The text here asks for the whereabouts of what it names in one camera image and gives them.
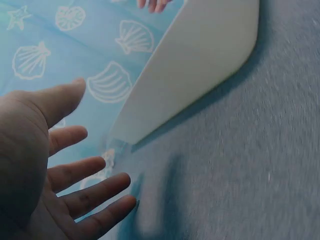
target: blue bedsheet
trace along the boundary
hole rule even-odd
[[[108,138],[125,99],[177,14],[138,9],[135,0],[1,0],[0,94],[34,91],[84,77],[78,109],[55,128],[83,125],[89,136],[49,160],[49,167],[101,155],[108,167],[69,188],[88,187],[111,174],[125,144]]]

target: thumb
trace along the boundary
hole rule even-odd
[[[71,114],[79,105],[86,90],[83,78],[32,93],[32,103],[42,112],[48,129]]]

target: starfish print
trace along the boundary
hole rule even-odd
[[[29,18],[32,16],[32,14],[29,14],[27,12],[27,6],[23,6],[18,10],[14,11],[8,11],[7,12],[9,16],[11,17],[9,26],[7,27],[7,30],[13,29],[15,25],[17,24],[22,31],[25,28],[24,25],[24,19]]]

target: finger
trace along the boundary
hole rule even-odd
[[[154,13],[157,6],[157,0],[149,0],[149,13]]]
[[[81,142],[88,136],[83,126],[67,126],[49,132],[49,157],[60,150]]]
[[[89,157],[69,164],[58,165],[47,170],[47,177],[53,192],[58,193],[89,177],[106,166],[100,156]]]
[[[137,0],[137,5],[139,8],[143,8],[146,5],[146,0]]]
[[[68,207],[70,216],[77,219],[125,190],[130,182],[128,174],[120,173],[86,189],[62,196],[61,199]]]
[[[167,4],[157,4],[154,11],[155,11],[156,13],[158,13],[158,14],[159,14],[159,13],[162,13],[162,12],[164,11],[166,5],[167,5]]]
[[[42,112],[48,128],[72,113],[79,105],[86,83],[78,78],[72,84],[32,92],[32,103]]]
[[[137,201],[133,196],[124,196],[104,210],[83,219],[78,226],[88,239],[97,240],[123,220],[136,204]]]

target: white shell outline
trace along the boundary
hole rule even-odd
[[[129,73],[115,61],[111,61],[96,76],[87,79],[87,89],[91,95],[107,104],[115,104],[126,99],[132,86]]]
[[[102,182],[103,180],[107,179],[110,176],[111,176],[111,171],[109,168],[106,168],[106,169],[101,170],[91,176],[88,176],[81,181],[80,190],[85,189],[87,182],[89,182],[90,180],[99,180],[100,182]]]
[[[85,18],[86,12],[80,6],[59,6],[55,14],[55,25],[66,32],[81,26]]]
[[[102,157],[105,161],[105,167],[107,169],[112,169],[115,166],[116,150],[114,148],[110,148],[104,152]]]
[[[62,118],[56,125],[54,125],[53,129],[62,129],[67,125],[66,119]]]
[[[131,52],[154,51],[154,35],[145,25],[133,20],[122,20],[119,31],[120,37],[116,38],[115,42],[122,47],[126,55]]]
[[[25,29],[24,19],[30,18],[32,14],[27,12],[28,6],[22,6],[21,8],[13,11],[7,11],[8,15],[11,17],[7,30],[11,30],[18,25],[20,30]]]
[[[38,46],[19,47],[16,50],[12,59],[12,69],[14,71],[14,75],[24,80],[42,78],[46,70],[47,57],[50,55],[51,55],[51,52],[46,48],[45,43],[43,41],[41,41],[38,44]],[[19,66],[16,66],[17,60],[18,61],[25,60],[25,61]],[[36,68],[37,65],[41,67],[41,71],[39,74],[35,74],[32,76],[23,75],[23,73],[26,71],[29,71],[29,73],[31,73]]]

